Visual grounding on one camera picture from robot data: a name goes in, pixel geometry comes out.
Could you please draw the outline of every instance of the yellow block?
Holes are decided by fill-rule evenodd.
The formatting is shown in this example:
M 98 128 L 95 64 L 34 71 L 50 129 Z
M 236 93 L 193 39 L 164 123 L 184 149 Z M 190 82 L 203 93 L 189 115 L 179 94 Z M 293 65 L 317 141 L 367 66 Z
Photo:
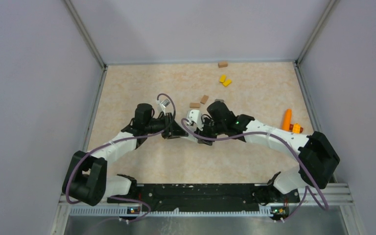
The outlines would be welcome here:
M 300 126 L 299 124 L 295 123 L 295 124 L 293 125 L 292 132 L 293 132 L 293 133 L 296 133 L 296 134 L 299 134 L 299 133 L 301 132 L 301 126 Z
M 231 83 L 231 80 L 227 79 L 225 82 L 223 82 L 223 85 L 226 87 Z
M 221 75 L 220 82 L 223 83 L 226 80 L 226 77 L 225 74 Z

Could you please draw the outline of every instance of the beige tabletop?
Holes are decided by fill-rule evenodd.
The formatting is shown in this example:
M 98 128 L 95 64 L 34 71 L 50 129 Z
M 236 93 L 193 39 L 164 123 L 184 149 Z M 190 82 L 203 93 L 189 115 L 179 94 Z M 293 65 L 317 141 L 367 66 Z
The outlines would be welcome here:
M 218 81 L 222 74 L 233 81 L 228 87 Z M 298 122 L 304 134 L 313 132 L 291 62 L 229 63 L 221 69 L 214 63 L 109 66 L 89 150 L 125 127 L 137 104 L 156 108 L 159 93 L 174 100 L 178 123 L 190 110 L 189 103 L 206 94 L 210 98 L 200 108 L 203 113 L 215 99 L 223 99 L 235 115 L 247 114 L 280 128 L 290 108 L 292 122 Z M 207 146 L 156 136 L 112 164 L 108 175 L 126 174 L 140 183 L 260 183 L 295 165 L 289 156 L 256 144 L 230 140 Z

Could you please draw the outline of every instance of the wooden block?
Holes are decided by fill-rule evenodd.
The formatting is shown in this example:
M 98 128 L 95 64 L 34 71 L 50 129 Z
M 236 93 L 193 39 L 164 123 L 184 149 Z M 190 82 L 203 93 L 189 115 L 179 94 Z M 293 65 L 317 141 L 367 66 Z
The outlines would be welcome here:
M 227 61 L 220 61 L 218 62 L 218 67 L 219 68 L 224 68 L 224 67 L 227 67 L 228 66 L 228 62 Z
M 208 100 L 208 95 L 204 95 L 200 101 L 201 104 L 205 104 Z
M 220 82 L 223 83 L 225 82 L 227 76 L 225 74 L 221 75 Z
M 189 107 L 192 109 L 199 109 L 201 107 L 200 103 L 189 103 Z

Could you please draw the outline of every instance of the white wall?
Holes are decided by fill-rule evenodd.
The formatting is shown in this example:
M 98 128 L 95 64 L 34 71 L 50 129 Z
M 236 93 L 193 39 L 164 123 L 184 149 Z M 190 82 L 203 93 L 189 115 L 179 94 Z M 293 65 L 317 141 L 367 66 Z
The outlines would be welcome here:
M 322 130 L 376 234 L 376 1 L 340 1 L 303 63 Z
M 73 0 L 108 64 L 294 60 L 329 0 Z
M 48 234 L 101 75 L 60 0 L 0 0 L 0 235 Z

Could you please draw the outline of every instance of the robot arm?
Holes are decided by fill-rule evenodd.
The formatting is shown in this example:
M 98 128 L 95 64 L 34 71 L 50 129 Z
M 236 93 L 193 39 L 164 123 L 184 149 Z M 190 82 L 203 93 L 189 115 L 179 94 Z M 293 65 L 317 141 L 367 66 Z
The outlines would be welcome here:
M 198 128 L 194 136 L 199 138 L 199 143 L 212 145 L 212 140 L 204 140 L 201 137 L 216 138 L 220 134 L 231 136 L 241 136 L 235 138 L 247 143 L 258 143 L 271 149 L 283 152 L 293 159 L 298 156 L 297 161 L 304 165 L 315 183 L 323 189 L 331 179 L 333 172 L 339 163 L 339 157 L 331 146 L 326 136 L 320 132 L 314 132 L 307 136 L 304 134 L 290 133 L 275 127 L 268 126 L 255 120 L 248 115 L 235 116 L 227 106 L 222 102 L 214 102 L 207 108 L 210 118 L 197 118 L 201 113 L 189 112 L 187 119 L 191 122 L 201 122 L 197 124 Z M 251 133 L 264 132 L 267 135 L 255 135 Z M 280 141 L 282 139 L 291 149 Z M 269 184 L 280 191 L 282 194 L 303 188 L 307 185 L 314 186 L 309 176 L 302 169 L 302 166 L 294 167 L 288 171 L 275 174 Z
M 214 102 L 207 108 L 210 114 L 207 117 L 203 117 L 198 110 L 191 110 L 187 115 L 188 124 L 191 126 L 184 127 L 185 130 L 175 122 L 173 114 L 163 112 L 164 108 L 157 118 L 152 116 L 152 110 L 152 106 L 149 104 L 139 104 L 131 123 L 111 141 L 107 142 L 111 145 L 95 151 L 82 162 L 77 173 L 72 177 L 70 196 L 94 206 L 103 197 L 126 195 L 132 181 L 123 176 L 107 179 L 108 164 L 117 161 L 127 152 L 137 149 L 147 139 L 146 135 L 151 133 L 161 133 L 164 139 L 184 138 L 207 145 L 212 145 L 214 140 L 204 140 L 203 137 L 215 139 L 221 134 L 229 137 L 244 134 L 235 139 L 263 144 L 292 157 L 294 157 L 294 154 L 299 156 L 299 161 L 308 169 L 319 188 L 326 187 L 339 163 L 336 152 L 322 133 L 315 131 L 311 136 L 306 136 L 286 132 L 265 125 L 248 115 L 235 116 L 224 103 L 219 101 Z M 197 124 L 195 130 L 193 130 L 194 123 Z M 251 132 L 265 132 L 267 135 L 247 135 Z M 276 135 L 284 140 L 291 146 L 291 151 L 294 154 L 280 140 L 270 135 Z M 120 139 L 132 137 L 134 139 L 112 144 Z M 85 154 L 81 151 L 74 154 L 63 184 L 62 191 L 64 193 L 66 193 L 73 169 Z M 302 168 L 298 166 L 286 172 L 275 174 L 268 182 L 267 188 L 287 194 L 293 189 L 307 185 L 313 186 L 313 183 Z

